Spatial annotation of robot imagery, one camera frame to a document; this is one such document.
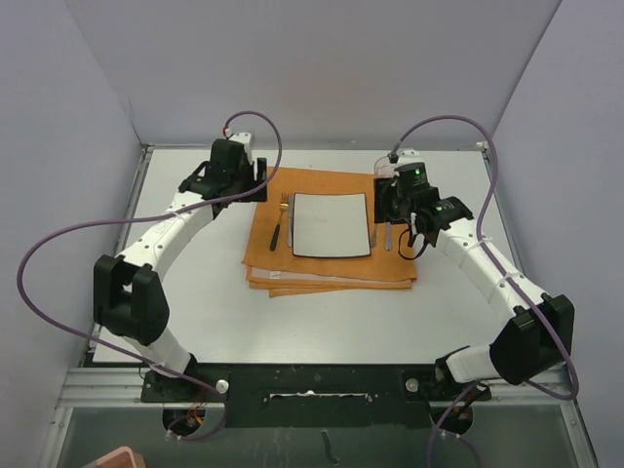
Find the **gold spoon dark handle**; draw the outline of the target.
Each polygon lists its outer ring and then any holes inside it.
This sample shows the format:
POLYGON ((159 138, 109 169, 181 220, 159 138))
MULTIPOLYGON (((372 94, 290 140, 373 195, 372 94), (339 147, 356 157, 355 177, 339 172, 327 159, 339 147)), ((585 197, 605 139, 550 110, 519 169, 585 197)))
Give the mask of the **gold spoon dark handle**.
POLYGON ((271 242, 270 242, 270 246, 269 249, 271 252, 274 252, 277 248, 277 244, 278 244, 278 240, 279 240, 279 236, 280 236, 280 231, 281 231, 281 225, 282 225, 282 220, 285 216, 285 214, 288 212, 289 209, 289 205, 290 205, 290 197, 289 197, 289 193, 288 192, 283 192, 281 195, 281 199, 280 199, 280 205, 279 205, 279 216, 278 219, 276 221, 276 224, 274 226, 274 230, 272 233, 272 238, 271 238, 271 242))

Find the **silver table knife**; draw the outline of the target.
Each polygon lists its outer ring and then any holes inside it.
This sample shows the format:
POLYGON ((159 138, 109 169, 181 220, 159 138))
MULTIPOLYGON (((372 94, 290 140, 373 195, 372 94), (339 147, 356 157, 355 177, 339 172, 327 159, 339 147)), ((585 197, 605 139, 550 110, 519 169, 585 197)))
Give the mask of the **silver table knife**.
POLYGON ((393 249, 393 234, 392 234, 392 224, 390 222, 385 223, 385 243, 384 243, 385 251, 391 252, 393 249))
POLYGON ((287 245, 289 248, 293 246, 293 202, 294 202, 294 194, 289 194, 289 206, 287 209, 288 214, 288 238, 287 245))

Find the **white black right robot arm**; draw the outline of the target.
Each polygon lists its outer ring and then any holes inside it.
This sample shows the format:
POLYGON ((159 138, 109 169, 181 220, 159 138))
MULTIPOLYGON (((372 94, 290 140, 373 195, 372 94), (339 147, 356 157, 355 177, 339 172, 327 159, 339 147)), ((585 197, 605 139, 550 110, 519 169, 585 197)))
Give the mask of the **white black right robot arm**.
POLYGON ((474 380, 518 385, 569 357, 574 307, 536 286, 484 236, 469 208, 443 198, 423 162, 388 164, 373 179, 374 221, 406 226, 409 236, 449 258, 481 293, 501 325, 487 345, 467 345, 436 362, 435 390, 452 399, 474 380))

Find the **iridescent ornate teaspoon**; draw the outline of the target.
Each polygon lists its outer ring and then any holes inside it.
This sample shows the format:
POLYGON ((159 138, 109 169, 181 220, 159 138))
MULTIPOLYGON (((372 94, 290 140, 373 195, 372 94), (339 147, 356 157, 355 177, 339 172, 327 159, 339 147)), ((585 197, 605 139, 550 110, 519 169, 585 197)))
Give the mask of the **iridescent ornate teaspoon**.
POLYGON ((373 229, 373 233, 371 235, 371 244, 370 247, 375 249, 379 244, 379 225, 376 224, 373 229))

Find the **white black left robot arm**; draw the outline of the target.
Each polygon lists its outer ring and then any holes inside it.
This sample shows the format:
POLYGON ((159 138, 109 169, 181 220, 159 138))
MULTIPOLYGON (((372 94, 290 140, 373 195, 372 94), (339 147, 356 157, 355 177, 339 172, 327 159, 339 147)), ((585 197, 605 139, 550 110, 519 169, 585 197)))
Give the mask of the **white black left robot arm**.
POLYGON ((219 138, 210 158, 179 185, 167 218, 150 226, 115 256, 94 267, 94 320, 124 338, 150 367, 164 375, 165 391, 178 401, 191 398, 198 376, 191 354, 168 328, 170 307, 162 280, 190 241, 231 203, 267 200, 267 162, 252 155, 253 136, 219 138))

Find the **white square plate black rim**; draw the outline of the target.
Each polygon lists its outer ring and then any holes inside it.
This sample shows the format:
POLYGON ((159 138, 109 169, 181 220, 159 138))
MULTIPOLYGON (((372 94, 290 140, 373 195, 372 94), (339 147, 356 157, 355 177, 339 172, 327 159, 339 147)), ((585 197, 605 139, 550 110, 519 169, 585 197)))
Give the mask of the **white square plate black rim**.
POLYGON ((292 254, 309 258, 370 256, 366 194, 295 193, 292 254))

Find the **clear drinking glass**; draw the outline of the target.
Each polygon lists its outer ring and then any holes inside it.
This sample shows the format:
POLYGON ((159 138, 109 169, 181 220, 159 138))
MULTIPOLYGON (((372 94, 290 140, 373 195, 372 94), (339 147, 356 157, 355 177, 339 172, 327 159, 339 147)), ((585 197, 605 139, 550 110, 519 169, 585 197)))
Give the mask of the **clear drinking glass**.
POLYGON ((392 163, 387 156, 383 156, 375 161, 373 174, 375 177, 392 177, 396 167, 396 163, 392 163))

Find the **orange cloth napkin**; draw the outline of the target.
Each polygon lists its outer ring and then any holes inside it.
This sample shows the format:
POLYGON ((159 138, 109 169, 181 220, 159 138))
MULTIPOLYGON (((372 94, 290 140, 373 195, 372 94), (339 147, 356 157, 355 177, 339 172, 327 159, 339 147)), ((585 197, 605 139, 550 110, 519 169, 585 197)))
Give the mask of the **orange cloth napkin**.
POLYGON ((417 279, 415 262, 388 252, 379 241, 371 256, 346 259, 301 258, 292 254, 287 229, 270 249, 283 194, 344 195, 364 193, 373 209, 373 175, 310 169, 281 168, 268 184, 268 200, 256 205, 242 263, 252 289, 269 296, 329 293, 345 290, 408 290, 417 279))

